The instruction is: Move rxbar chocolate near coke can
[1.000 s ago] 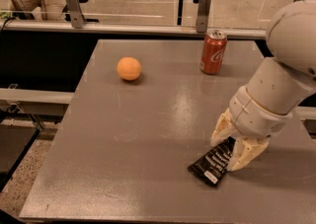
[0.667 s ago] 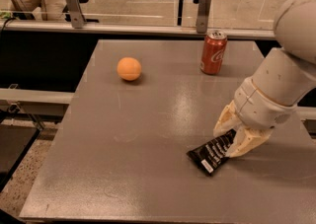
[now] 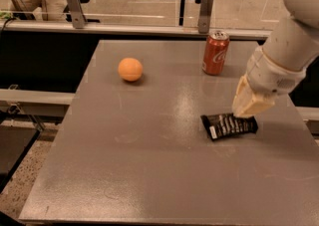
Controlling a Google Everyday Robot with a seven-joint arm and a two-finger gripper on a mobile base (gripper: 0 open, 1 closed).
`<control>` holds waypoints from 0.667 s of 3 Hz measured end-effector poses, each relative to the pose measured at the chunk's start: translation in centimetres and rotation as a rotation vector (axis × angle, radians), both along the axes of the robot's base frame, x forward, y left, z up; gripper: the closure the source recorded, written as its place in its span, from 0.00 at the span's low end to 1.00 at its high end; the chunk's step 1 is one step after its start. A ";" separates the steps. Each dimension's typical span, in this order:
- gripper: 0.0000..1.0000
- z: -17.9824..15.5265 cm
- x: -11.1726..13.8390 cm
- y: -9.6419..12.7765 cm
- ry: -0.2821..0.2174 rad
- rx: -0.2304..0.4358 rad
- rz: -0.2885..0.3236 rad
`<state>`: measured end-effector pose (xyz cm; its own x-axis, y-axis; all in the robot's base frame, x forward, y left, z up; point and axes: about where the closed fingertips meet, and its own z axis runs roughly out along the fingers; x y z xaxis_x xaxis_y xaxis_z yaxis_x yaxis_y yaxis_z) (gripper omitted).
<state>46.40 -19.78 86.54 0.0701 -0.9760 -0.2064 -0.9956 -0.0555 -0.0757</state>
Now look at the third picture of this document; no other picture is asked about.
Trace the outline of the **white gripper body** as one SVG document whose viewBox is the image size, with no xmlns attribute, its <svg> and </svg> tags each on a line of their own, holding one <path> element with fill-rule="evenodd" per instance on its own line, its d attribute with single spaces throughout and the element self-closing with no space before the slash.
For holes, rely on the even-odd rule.
<svg viewBox="0 0 319 226">
<path fill-rule="evenodd" d="M 291 93 L 305 78 L 306 70 L 290 71 L 275 64 L 261 47 L 257 47 L 247 62 L 246 78 L 250 87 L 265 95 Z"/>
</svg>

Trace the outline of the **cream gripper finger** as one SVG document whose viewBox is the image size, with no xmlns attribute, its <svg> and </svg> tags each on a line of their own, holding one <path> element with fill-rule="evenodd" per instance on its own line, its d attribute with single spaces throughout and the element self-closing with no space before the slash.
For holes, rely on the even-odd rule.
<svg viewBox="0 0 319 226">
<path fill-rule="evenodd" d="M 234 114 L 236 117 L 249 118 L 262 113 L 275 105 L 275 96 L 255 93 L 251 88 L 248 88 L 247 92 L 246 105 L 241 114 Z"/>
<path fill-rule="evenodd" d="M 246 76 L 243 75 L 238 82 L 238 86 L 236 88 L 236 93 L 232 103 L 232 112 L 234 114 L 241 114 L 244 106 L 246 105 L 249 88 Z"/>
</svg>

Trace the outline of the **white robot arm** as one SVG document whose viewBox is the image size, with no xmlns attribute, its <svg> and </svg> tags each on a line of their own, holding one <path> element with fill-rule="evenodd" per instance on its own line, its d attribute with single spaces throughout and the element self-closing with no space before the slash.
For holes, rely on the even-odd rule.
<svg viewBox="0 0 319 226">
<path fill-rule="evenodd" d="M 305 78 L 319 55 L 319 0 L 283 0 L 289 12 L 255 49 L 232 103 L 237 117 L 251 117 L 275 105 Z"/>
</svg>

